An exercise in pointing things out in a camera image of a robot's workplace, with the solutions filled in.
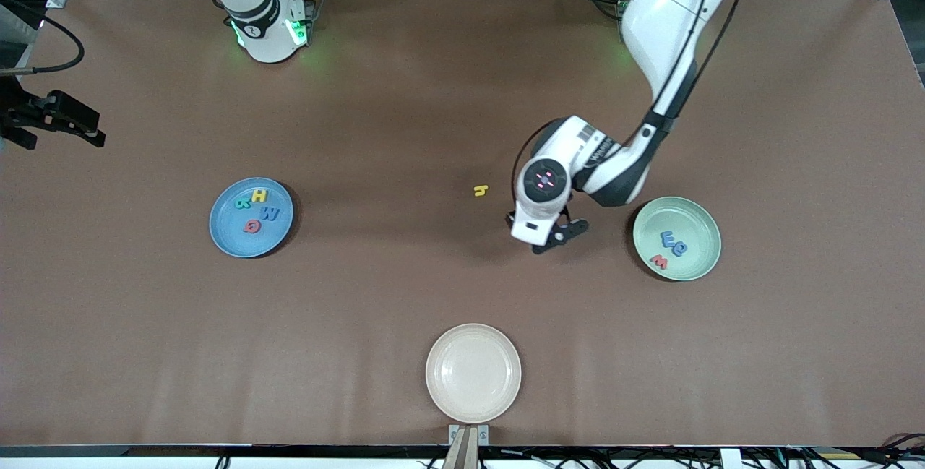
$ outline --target table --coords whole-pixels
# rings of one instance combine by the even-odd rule
[[[23,84],[99,110],[108,139],[3,151],[0,443],[445,442],[423,366],[466,322],[522,358],[494,443],[925,429],[925,95],[888,2],[743,0],[637,202],[576,197],[591,230],[542,256],[503,223],[522,141],[570,113],[621,140],[650,100],[590,2],[327,0],[278,65],[222,15],[56,12],[87,58]],[[70,51],[43,29],[35,63]],[[242,261],[207,219],[247,176],[286,183],[301,219]],[[696,282],[628,248],[664,195],[723,232]]]

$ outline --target plate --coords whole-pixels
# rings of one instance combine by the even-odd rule
[[[280,182],[246,178],[229,186],[215,200],[209,215],[209,234],[225,254],[255,258],[282,243],[292,228],[294,212],[292,197]]]
[[[723,248],[713,216],[677,196],[654,199],[639,211],[633,244],[645,266],[675,281],[704,277],[720,261]]]
[[[427,391],[436,406],[460,423],[485,423],[511,407],[520,390],[515,345],[486,324],[460,324],[430,348]]]

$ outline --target green led light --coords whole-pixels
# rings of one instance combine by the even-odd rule
[[[234,35],[237,35],[238,37],[238,44],[241,45],[242,48],[244,48],[244,40],[242,40],[241,32],[238,31],[238,27],[235,26],[234,21],[231,22],[231,29],[234,30]]]
[[[290,35],[292,35],[292,42],[296,45],[301,46],[308,40],[307,35],[305,35],[305,27],[301,25],[301,22],[292,22],[287,19],[286,27],[290,31]]]

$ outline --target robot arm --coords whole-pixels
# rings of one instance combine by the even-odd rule
[[[219,0],[231,17],[238,44],[262,63],[277,63],[308,43],[313,1]]]
[[[694,47],[721,1],[630,0],[622,35],[650,83],[652,106],[625,146],[577,116],[550,123],[517,177],[515,211],[509,215],[512,236],[539,253],[583,232],[584,220],[556,225],[569,189],[588,193],[605,207],[633,202],[661,140],[687,101],[697,76]],[[542,180],[538,173],[558,183],[544,185],[536,181]]]

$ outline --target blue plate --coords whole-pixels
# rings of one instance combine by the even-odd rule
[[[248,178],[229,186],[215,200],[209,215],[209,234],[229,256],[262,256],[286,238],[294,212],[292,197],[280,182]]]

